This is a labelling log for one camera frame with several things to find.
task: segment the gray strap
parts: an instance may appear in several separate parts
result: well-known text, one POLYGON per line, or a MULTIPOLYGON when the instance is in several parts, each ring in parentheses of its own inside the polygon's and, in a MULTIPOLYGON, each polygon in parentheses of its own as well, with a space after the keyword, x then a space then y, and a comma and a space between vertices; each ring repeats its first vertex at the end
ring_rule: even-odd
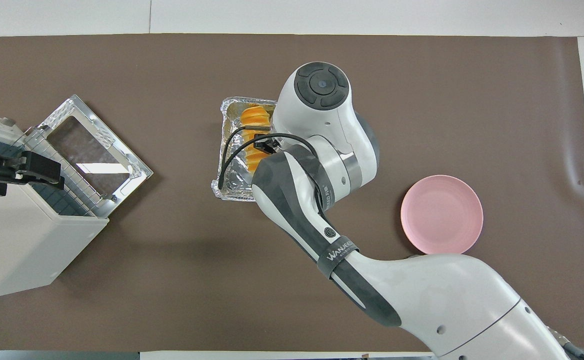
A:
POLYGON ((341 236, 328 247, 319 256, 316 266, 321 274, 330 279, 334 269, 354 250, 359 248, 345 236, 341 236))

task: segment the brown table surface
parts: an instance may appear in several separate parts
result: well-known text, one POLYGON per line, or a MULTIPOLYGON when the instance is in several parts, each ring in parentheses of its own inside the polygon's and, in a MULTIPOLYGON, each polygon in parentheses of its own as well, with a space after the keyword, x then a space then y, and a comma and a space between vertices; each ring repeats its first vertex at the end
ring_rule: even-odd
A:
POLYGON ((0 38, 0 116, 25 129, 77 94, 155 171, 52 285, 0 296, 0 349, 425 351, 360 312, 255 203, 224 202, 221 101, 276 99, 337 64, 375 130, 375 180, 327 212, 401 259, 425 176, 478 194, 468 255, 584 347, 584 101, 575 38, 134 34, 0 38))

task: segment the pink plate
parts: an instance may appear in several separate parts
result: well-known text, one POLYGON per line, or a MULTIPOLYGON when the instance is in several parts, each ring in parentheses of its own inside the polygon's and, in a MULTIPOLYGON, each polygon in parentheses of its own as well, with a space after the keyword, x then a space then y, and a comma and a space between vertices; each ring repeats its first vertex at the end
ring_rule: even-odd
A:
POLYGON ((423 253, 461 254, 477 242, 484 210, 468 184, 456 177, 433 175, 416 182, 405 194, 401 224, 423 253))

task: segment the white robotic arm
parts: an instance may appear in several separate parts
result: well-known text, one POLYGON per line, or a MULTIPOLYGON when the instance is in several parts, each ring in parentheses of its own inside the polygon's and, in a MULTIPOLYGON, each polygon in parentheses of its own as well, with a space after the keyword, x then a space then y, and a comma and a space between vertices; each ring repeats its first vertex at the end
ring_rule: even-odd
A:
POLYGON ((263 159, 253 176, 258 206, 372 319, 413 333, 441 360, 568 359, 481 260, 451 253, 374 260, 329 223, 324 210, 372 180, 379 164, 374 133, 354 112, 340 69, 315 62, 295 70, 272 127, 306 139, 313 151, 283 139, 283 151, 263 159))

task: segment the round button pad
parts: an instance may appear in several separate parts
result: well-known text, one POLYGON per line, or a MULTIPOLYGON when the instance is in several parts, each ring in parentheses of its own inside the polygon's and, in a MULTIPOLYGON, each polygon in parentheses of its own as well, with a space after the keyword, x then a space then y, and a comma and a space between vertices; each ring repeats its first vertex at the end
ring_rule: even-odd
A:
POLYGON ((336 66, 323 62, 308 63, 296 72, 294 90, 299 100, 316 110, 331 110, 348 96, 348 78, 336 66))

